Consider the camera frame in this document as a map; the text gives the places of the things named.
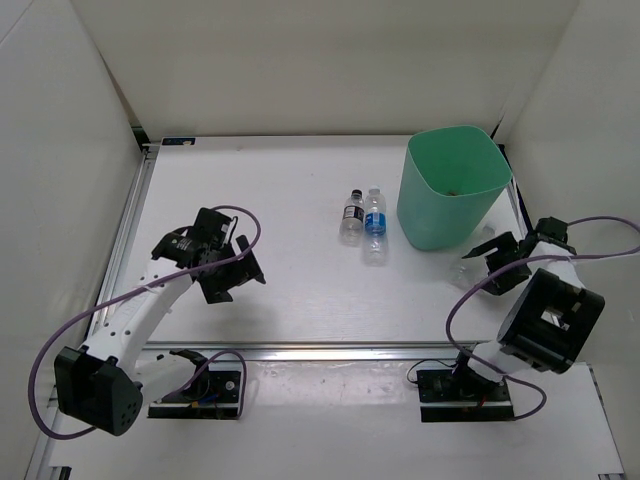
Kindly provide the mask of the red-label clear plastic bottle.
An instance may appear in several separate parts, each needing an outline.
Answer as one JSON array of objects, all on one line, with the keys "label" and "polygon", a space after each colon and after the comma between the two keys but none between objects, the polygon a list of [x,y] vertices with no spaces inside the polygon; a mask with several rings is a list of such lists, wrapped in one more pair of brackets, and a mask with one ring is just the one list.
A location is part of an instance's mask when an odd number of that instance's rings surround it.
[{"label": "red-label clear plastic bottle", "polygon": [[449,266],[449,282],[452,285],[468,291],[487,276],[488,268],[483,254],[473,258],[465,258],[465,255],[495,236],[495,227],[491,223],[486,223],[479,226],[464,243],[456,248],[454,261]]}]

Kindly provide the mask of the black-label clear plastic bottle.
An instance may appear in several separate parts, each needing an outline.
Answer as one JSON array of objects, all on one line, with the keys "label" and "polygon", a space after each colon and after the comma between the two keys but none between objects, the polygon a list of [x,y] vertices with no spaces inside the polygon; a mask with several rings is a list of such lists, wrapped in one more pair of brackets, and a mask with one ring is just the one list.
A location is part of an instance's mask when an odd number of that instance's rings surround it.
[{"label": "black-label clear plastic bottle", "polygon": [[362,191],[354,189],[343,208],[340,239],[346,245],[356,245],[364,230],[364,199]]}]

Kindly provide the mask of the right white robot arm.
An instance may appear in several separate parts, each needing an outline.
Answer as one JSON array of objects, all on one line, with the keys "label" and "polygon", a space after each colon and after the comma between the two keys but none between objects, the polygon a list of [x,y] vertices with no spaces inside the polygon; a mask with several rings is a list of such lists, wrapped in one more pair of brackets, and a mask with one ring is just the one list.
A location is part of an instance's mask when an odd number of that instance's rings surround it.
[{"label": "right white robot arm", "polygon": [[[573,256],[568,224],[554,217],[538,221],[517,241],[506,232],[471,249],[467,259],[484,257],[490,274],[533,256]],[[490,280],[482,290],[500,296],[523,285],[502,323],[497,339],[459,354],[449,375],[449,387],[460,399],[493,392],[505,376],[532,368],[562,374],[576,360],[605,307],[603,296],[587,289],[573,266],[545,260],[530,269],[519,265]]]}]

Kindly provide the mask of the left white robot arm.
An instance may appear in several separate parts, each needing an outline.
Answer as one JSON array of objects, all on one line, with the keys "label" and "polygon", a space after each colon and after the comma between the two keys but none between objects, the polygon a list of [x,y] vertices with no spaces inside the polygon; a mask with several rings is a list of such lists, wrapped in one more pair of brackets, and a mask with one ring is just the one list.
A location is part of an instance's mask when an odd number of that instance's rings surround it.
[{"label": "left white robot arm", "polygon": [[231,289],[264,274],[253,253],[255,239],[235,232],[228,207],[201,208],[195,221],[165,234],[153,248],[136,288],[117,300],[103,327],[54,361],[62,413],[94,430],[124,434],[140,410],[165,397],[188,403],[214,401],[210,361],[178,349],[153,361],[140,354],[177,300],[199,285],[207,304],[230,303]]}]

